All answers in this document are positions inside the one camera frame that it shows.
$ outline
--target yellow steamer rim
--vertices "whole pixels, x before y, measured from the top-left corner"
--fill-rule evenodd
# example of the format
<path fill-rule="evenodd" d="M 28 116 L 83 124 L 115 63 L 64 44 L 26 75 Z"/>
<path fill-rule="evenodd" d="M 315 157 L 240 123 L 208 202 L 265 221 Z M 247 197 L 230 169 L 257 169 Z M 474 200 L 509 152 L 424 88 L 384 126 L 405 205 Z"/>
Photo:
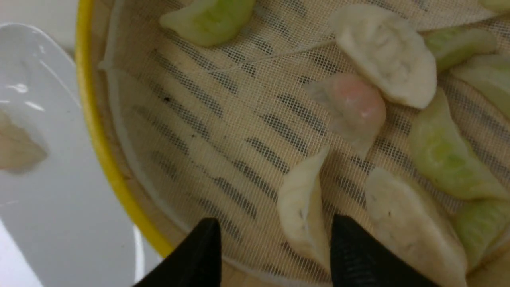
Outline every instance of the yellow steamer rim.
<path fill-rule="evenodd" d="M 173 248 L 163 234 L 149 220 L 131 194 L 115 161 L 105 129 L 101 123 L 92 72 L 94 69 L 91 58 L 93 15 L 94 0 L 80 0 L 76 29 L 75 61 L 85 122 L 87 123 L 97 158 L 119 202 L 150 244 L 162 257 L 166 257 L 172 252 Z"/>

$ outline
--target steamed dumpling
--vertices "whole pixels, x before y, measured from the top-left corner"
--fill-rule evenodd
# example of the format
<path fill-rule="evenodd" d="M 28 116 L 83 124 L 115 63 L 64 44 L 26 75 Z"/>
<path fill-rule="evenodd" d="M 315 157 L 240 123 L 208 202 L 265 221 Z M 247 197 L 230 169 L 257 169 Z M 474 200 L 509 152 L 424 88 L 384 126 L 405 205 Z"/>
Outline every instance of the steamed dumpling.
<path fill-rule="evenodd" d="M 319 172 L 328 152 L 329 147 L 323 148 L 285 175 L 278 191 L 277 208 L 289 245 L 330 272 L 329 240 L 324 228 L 319 182 Z"/>
<path fill-rule="evenodd" d="M 463 138 L 441 88 L 414 119 L 408 141 L 416 169 L 440 191 L 461 200 L 510 199 L 510 193 Z"/>
<path fill-rule="evenodd" d="M 211 47 L 234 39 L 248 24 L 256 0 L 194 0 L 160 17 L 164 28 L 191 43 Z"/>
<path fill-rule="evenodd" d="M 477 89 L 510 119 L 510 55 L 479 55 L 453 68 L 452 76 Z"/>
<path fill-rule="evenodd" d="M 304 86 L 308 96 L 328 110 L 329 128 L 349 142 L 365 159 L 386 121 L 379 91 L 354 74 L 338 73 Z"/>
<path fill-rule="evenodd" d="M 337 46 L 390 102 L 425 108 L 436 94 L 436 59 L 398 14 L 366 4 L 342 6 L 329 18 Z"/>
<path fill-rule="evenodd" d="M 476 268 L 510 224 L 510 202 L 498 200 L 472 201 L 455 215 L 454 227 L 469 261 Z"/>
<path fill-rule="evenodd" d="M 28 168 L 45 158 L 46 152 L 0 109 L 0 170 Z"/>
<path fill-rule="evenodd" d="M 416 182 L 375 168 L 366 182 L 375 237 L 440 286 L 467 287 L 466 253 L 446 212 Z"/>
<path fill-rule="evenodd" d="M 451 27 L 431 33 L 425 38 L 425 44 L 436 58 L 438 73 L 441 73 L 475 54 L 495 51 L 498 39 L 489 31 Z"/>

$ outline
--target shrimp dumpling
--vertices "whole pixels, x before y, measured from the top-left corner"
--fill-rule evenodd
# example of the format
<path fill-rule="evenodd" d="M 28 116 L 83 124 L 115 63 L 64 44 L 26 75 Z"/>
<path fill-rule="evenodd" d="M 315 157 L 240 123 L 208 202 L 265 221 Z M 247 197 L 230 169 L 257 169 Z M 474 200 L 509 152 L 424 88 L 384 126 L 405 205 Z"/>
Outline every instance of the shrimp dumpling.
<path fill-rule="evenodd" d="M 344 73 L 309 83 L 304 89 L 329 112 L 329 129 L 365 159 L 386 121 L 386 105 L 379 91 L 360 76 Z"/>

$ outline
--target plate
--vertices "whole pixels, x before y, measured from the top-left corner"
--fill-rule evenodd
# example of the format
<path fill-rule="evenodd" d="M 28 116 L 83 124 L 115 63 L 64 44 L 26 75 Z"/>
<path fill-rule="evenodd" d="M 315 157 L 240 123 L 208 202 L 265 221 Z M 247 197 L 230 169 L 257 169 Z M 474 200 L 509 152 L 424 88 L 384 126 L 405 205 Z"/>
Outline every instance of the plate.
<path fill-rule="evenodd" d="M 0 24 L 0 108 L 48 153 L 0 171 L 0 285 L 131 286 L 157 265 L 97 161 L 73 61 L 35 27 Z"/>

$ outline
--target dumpling wrapper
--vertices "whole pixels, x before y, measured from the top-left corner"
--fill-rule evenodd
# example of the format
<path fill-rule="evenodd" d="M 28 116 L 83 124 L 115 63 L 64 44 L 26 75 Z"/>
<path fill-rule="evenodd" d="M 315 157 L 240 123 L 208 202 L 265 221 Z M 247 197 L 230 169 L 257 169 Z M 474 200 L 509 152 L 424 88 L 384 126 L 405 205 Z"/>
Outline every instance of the dumpling wrapper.
<path fill-rule="evenodd" d="M 308 96 L 328 110 L 329 129 L 350 143 L 365 159 L 386 121 L 386 105 L 379 91 L 354 74 L 334 74 L 304 86 Z"/>
<path fill-rule="evenodd" d="M 319 172 L 329 146 L 299 163 L 284 177 L 278 191 L 278 215 L 289 245 L 330 273 L 329 240 L 322 215 Z"/>
<path fill-rule="evenodd" d="M 0 109 L 0 170 L 28 168 L 46 156 L 28 133 L 14 125 L 9 115 Z"/>
<path fill-rule="evenodd" d="M 366 182 L 375 237 L 440 286 L 467 287 L 468 261 L 446 212 L 416 182 L 375 168 Z"/>
<path fill-rule="evenodd" d="M 436 59 L 398 14 L 366 4 L 340 7 L 329 18 L 337 46 L 393 103 L 425 108 L 436 94 Z"/>

